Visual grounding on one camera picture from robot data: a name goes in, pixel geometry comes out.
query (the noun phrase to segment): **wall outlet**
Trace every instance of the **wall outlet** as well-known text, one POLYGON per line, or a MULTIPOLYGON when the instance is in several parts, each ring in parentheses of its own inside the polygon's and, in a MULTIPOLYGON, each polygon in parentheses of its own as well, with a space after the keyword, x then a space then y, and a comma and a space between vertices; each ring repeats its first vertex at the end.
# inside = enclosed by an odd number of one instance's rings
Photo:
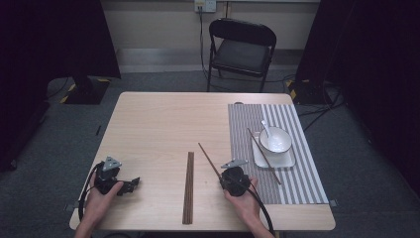
POLYGON ((204 12, 206 7, 206 0, 194 0, 194 12, 199 12, 200 7, 201 11, 204 12))
POLYGON ((216 12, 216 0, 194 0, 194 11, 199 12, 200 7, 202 12, 214 13, 216 12))
POLYGON ((206 0, 206 12, 216 12, 216 0, 206 0))

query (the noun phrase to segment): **wooden table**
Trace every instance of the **wooden table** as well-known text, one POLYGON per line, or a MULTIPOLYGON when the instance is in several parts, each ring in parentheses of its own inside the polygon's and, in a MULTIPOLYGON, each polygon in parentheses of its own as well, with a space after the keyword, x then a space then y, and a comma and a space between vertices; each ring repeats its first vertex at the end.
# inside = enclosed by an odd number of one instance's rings
MULTIPOLYGON (((287 94, 124 92, 94 165, 107 156, 122 162, 120 180, 141 177, 133 193, 116 197, 98 229, 142 231, 247 231, 214 171, 231 160, 228 104, 292 104, 287 94), (194 152, 193 223, 182 224, 188 152, 194 152)), ((332 230, 328 204, 266 206, 274 230, 332 230)), ((79 223, 77 209, 70 227, 79 223)))

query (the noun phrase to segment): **gray striped placemat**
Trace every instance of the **gray striped placemat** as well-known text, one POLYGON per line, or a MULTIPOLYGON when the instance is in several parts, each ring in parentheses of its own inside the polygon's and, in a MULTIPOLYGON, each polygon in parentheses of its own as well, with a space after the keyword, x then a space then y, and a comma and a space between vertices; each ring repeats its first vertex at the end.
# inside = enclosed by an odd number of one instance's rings
POLYGON ((248 160, 243 165, 245 174, 259 179, 258 193, 265 204, 328 203, 302 127, 293 105, 229 104, 229 125, 234 159, 248 160), (260 132, 261 121, 280 127, 292 138, 296 164, 291 168, 275 170, 279 185, 268 169, 254 162, 251 136, 247 130, 260 132))

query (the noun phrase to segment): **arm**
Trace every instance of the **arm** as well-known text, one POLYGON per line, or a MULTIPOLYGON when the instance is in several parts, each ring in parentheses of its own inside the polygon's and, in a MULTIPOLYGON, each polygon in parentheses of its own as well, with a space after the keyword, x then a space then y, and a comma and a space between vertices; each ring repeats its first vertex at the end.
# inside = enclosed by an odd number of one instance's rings
MULTIPOLYGON (((250 190, 256 192, 254 187, 257 187, 258 180, 251 178, 250 190)), ((256 238, 273 238, 272 234, 265 228, 260 220, 260 206, 254 197, 246 191, 242 196, 231 196, 231 194, 224 190, 225 198, 229 200, 235 207, 235 212, 238 217, 244 222, 256 238)))
POLYGON ((92 188, 87 195, 84 215, 76 228, 74 238, 89 238, 91 236, 93 229, 105 216, 112 200, 124 184, 122 181, 115 183, 111 190, 103 195, 98 189, 93 187, 94 181, 95 174, 92 176, 89 183, 92 188))

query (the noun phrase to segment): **white spoon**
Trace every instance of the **white spoon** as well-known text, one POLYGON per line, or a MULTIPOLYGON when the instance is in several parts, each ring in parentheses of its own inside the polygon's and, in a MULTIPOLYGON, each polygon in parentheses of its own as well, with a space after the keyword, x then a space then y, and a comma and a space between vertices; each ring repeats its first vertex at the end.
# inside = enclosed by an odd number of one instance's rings
POLYGON ((271 141, 270 141, 270 139, 271 139, 271 132, 269 132, 268 125, 266 124, 266 122, 264 120, 262 120, 262 125, 265 128, 265 130, 266 130, 266 138, 267 138, 266 141, 268 142, 268 149, 271 150, 271 141))

